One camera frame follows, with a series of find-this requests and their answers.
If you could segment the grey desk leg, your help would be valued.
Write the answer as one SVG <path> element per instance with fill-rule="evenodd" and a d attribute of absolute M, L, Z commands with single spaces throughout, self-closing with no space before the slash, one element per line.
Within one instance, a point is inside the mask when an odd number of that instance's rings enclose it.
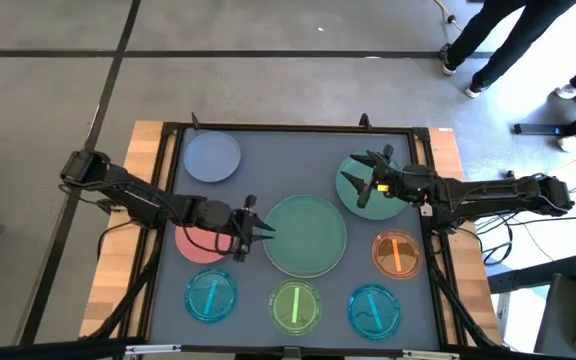
<path fill-rule="evenodd" d="M 489 276 L 488 285 L 492 294 L 503 294 L 548 285 L 555 274 L 575 277 L 576 256 Z"/>

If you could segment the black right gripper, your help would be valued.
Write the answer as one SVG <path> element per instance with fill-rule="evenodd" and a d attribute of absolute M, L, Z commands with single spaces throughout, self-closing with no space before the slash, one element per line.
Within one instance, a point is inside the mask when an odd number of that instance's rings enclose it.
<path fill-rule="evenodd" d="M 433 184 L 433 171 L 423 165 L 412 164 L 403 170 L 391 166 L 394 148 L 385 145 L 381 152 L 366 151 L 366 154 L 353 154 L 351 159 L 373 169 L 370 179 L 365 182 L 346 171 L 340 174 L 353 186 L 358 195 L 357 206 L 364 208 L 371 191 L 376 190 L 387 198 L 398 198 L 409 204 L 424 204 L 428 188 Z"/>

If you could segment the orange transparent plastic plate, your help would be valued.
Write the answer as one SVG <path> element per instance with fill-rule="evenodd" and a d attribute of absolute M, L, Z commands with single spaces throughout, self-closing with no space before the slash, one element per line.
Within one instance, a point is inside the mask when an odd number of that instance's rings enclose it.
<path fill-rule="evenodd" d="M 395 280 L 415 277 L 423 264 L 418 241 L 402 230 L 387 230 L 378 234 L 372 244 L 372 259 L 377 269 Z"/>

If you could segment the large light green plate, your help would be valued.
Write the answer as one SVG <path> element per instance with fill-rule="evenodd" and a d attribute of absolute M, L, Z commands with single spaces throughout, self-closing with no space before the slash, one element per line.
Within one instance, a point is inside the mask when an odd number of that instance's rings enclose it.
<path fill-rule="evenodd" d="M 293 195 L 281 200 L 266 217 L 275 229 L 264 241 L 271 263 L 297 278 L 315 278 L 331 271 L 347 245 L 346 223 L 339 210 L 316 195 Z"/>

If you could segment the grey table mat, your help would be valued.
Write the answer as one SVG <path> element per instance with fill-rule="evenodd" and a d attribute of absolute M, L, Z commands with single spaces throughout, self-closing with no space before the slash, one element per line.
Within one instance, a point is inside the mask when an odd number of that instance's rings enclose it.
<path fill-rule="evenodd" d="M 238 295 L 232 313 L 214 324 L 194 319 L 185 309 L 184 290 L 203 267 L 182 256 L 175 244 L 174 228 L 169 226 L 154 295 L 150 342 L 209 347 L 438 349 L 427 271 L 421 270 L 408 280 L 394 280 L 381 273 L 372 259 L 374 238 L 384 230 L 401 229 L 414 237 L 421 236 L 418 210 L 407 208 L 392 219 L 370 221 L 350 212 L 335 189 L 339 165 L 352 153 L 380 151 L 385 145 L 391 145 L 398 164 L 410 163 L 407 138 L 246 131 L 235 131 L 232 135 L 241 147 L 242 158 L 231 177 L 208 184 L 179 169 L 173 190 L 223 201 L 232 207 L 241 206 L 244 198 L 253 194 L 260 217 L 266 217 L 276 204 L 291 195 L 318 195 L 332 203 L 345 219 L 348 242 L 340 262 L 330 272 L 311 281 L 321 296 L 321 320 L 313 331 L 303 336 L 286 335 L 273 323 L 269 299 L 272 291 L 288 277 L 270 262 L 260 243 L 253 245 L 242 263 L 226 258 L 214 265 L 231 275 L 236 284 Z M 347 315 L 350 295 L 363 285 L 374 284 L 396 296 L 402 311 L 399 329 L 382 341 L 370 341 L 358 335 Z"/>

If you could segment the pink plastic plate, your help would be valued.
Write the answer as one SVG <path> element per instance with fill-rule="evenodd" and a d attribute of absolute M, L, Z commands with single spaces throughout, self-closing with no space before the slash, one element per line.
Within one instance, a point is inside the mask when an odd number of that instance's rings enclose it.
<path fill-rule="evenodd" d="M 198 264 L 210 264 L 223 258 L 217 250 L 226 252 L 231 245 L 232 237 L 197 227 L 175 230 L 175 243 L 179 252 L 188 260 Z"/>

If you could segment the green transparent plastic plate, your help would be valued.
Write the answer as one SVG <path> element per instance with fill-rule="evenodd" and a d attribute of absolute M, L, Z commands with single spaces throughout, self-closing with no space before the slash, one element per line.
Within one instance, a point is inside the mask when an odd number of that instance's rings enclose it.
<path fill-rule="evenodd" d="M 311 283 L 287 280 L 271 292 L 268 312 L 282 333 L 303 336 L 312 332 L 322 317 L 321 298 Z"/>

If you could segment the teal green plastic plate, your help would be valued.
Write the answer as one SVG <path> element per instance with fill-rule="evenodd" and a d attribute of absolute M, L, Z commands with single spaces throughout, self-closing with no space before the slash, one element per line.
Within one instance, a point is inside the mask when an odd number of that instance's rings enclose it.
<path fill-rule="evenodd" d="M 347 157 L 340 164 L 335 178 L 339 199 L 349 211 L 364 219 L 387 220 L 397 216 L 408 207 L 406 202 L 398 198 L 387 198 L 382 193 L 372 190 L 367 205 L 364 208 L 360 208 L 357 206 L 357 190 L 342 175 L 342 172 L 346 172 L 367 182 L 372 171 L 372 168 Z"/>

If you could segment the black desk foot bar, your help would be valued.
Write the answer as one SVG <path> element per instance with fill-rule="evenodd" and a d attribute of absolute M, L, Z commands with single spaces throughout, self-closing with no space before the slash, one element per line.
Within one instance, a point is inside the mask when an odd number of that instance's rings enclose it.
<path fill-rule="evenodd" d="M 576 134 L 576 120 L 569 124 L 515 124 L 512 132 L 515 135 L 538 136 L 571 136 Z"/>

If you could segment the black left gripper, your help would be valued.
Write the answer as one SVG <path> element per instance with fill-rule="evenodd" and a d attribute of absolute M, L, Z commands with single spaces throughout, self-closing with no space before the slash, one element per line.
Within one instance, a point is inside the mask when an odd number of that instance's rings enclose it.
<path fill-rule="evenodd" d="M 246 196 L 242 208 L 231 209 L 230 206 L 224 202 L 212 202 L 212 208 L 217 214 L 214 247 L 219 255 L 232 255 L 236 262 L 244 262 L 253 242 L 274 238 L 270 235 L 253 234 L 255 227 L 265 231 L 275 231 L 274 228 L 260 220 L 253 211 L 256 202 L 257 197 L 253 194 Z M 221 235 L 230 237 L 228 248 L 221 247 Z"/>

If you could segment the silver frame bracket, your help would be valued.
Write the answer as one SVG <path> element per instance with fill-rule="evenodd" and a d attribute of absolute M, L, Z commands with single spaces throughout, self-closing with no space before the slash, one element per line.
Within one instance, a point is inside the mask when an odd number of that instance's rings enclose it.
<path fill-rule="evenodd" d="M 125 356 L 167 354 L 181 352 L 182 346 L 177 344 L 166 345 L 129 345 L 125 348 Z"/>
<path fill-rule="evenodd" d="M 458 353 L 421 350 L 403 350 L 401 358 L 414 360 L 461 360 Z"/>

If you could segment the cyan transparent plastic plate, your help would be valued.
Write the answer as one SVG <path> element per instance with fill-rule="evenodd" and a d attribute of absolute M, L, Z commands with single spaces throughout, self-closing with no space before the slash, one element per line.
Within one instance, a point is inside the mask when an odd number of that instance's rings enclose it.
<path fill-rule="evenodd" d="M 194 319 L 217 323 L 228 317 L 237 301 L 237 287 L 232 277 L 218 269 L 195 275 L 184 290 L 184 304 Z"/>
<path fill-rule="evenodd" d="M 380 285 L 357 288 L 349 297 L 347 315 L 353 330 L 370 341 L 392 337 L 401 323 L 398 299 Z"/>

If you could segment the blue-grey plastic plate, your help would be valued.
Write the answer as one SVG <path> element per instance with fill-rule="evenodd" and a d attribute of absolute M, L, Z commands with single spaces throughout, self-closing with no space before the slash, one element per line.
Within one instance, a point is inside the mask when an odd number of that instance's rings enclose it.
<path fill-rule="evenodd" d="M 194 179 L 215 183 L 230 177 L 241 161 L 239 143 L 223 132 L 210 131 L 196 136 L 184 151 L 184 166 Z"/>

